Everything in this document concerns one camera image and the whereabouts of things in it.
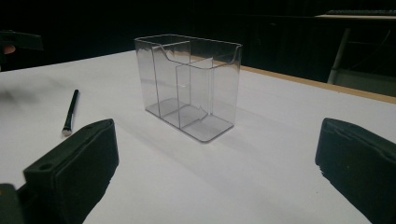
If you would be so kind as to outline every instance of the table edge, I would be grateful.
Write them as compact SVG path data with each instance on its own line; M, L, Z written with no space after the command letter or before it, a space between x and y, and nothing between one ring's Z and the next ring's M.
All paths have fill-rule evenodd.
M331 19L362 19L362 20L390 20L396 21L395 16L363 16L363 15L317 15L315 17Z
M379 94L379 93L350 89L347 87L336 86L333 84L318 82L318 81L309 80L309 79L305 79L305 78L301 78L301 77L292 77L292 76L288 76L288 75L284 75L284 74L280 74L280 73L276 73L276 72L270 72L270 71L261 70L258 68L247 67L244 65L241 65L241 69L245 70L245 71L253 72L253 73L258 73L260 75L281 78L281 79L285 79L288 81L293 81L293 82L297 82L297 83L301 83L301 84L305 84L305 85L309 85L309 86L314 86L314 87L322 88L322 89L329 90L329 91L338 91L338 92L355 95L355 96L359 96L359 97L364 97L364 98L368 98L368 99L372 99L372 100L396 104L396 97L387 96L387 95L383 95L383 94Z

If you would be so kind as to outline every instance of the white tabletop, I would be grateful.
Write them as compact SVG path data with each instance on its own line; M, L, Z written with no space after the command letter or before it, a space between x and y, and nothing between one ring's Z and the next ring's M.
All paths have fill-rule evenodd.
M315 165L341 119L396 142L396 105L241 70L234 128L202 144L146 112L134 51L0 73L0 182L74 130L114 119L120 165L84 223L369 223Z

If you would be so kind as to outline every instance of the wooden table edge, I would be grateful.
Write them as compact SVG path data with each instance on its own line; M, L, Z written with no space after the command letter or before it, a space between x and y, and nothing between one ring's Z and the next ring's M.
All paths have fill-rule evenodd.
M383 94L379 94L379 93L350 89L347 87L336 86L336 85L318 82L318 81L314 81L314 80L309 80L309 79L305 79L305 78L301 78L301 77L292 77L292 76L288 76L288 75L284 75L284 74L280 74L280 73L265 71L265 70L261 70L258 68L252 68L252 67L247 67L247 66L243 66L243 65L241 65L241 69L245 70L245 71L269 76L269 77L277 77L277 78L285 79L288 81L298 82L301 84L314 86L314 87L322 88L322 89L329 90L329 91L337 91L337 92L347 93L347 94L351 94L351 95L355 95L355 96L359 96L359 97L382 101L382 102L386 102L386 103L396 104L396 97L387 96L387 95L383 95Z

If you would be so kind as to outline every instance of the black backdrop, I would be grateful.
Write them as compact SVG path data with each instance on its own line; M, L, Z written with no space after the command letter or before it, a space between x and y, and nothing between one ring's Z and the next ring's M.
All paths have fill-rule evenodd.
M134 39L139 36L178 34L238 42L244 45L242 65L326 81L345 26L329 26L305 19L313 19L331 9L396 9L395 2L3 1L0 29L41 35L45 50L17 49L7 56L2 69L118 53L134 49ZM354 36L359 39L366 35L361 29L361 33ZM355 57L353 52L346 55Z

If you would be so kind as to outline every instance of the transparent acrylic organizer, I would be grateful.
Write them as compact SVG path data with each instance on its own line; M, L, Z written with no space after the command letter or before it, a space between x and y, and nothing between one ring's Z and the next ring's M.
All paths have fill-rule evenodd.
M148 112L201 142L233 127L242 45L182 35L134 43Z

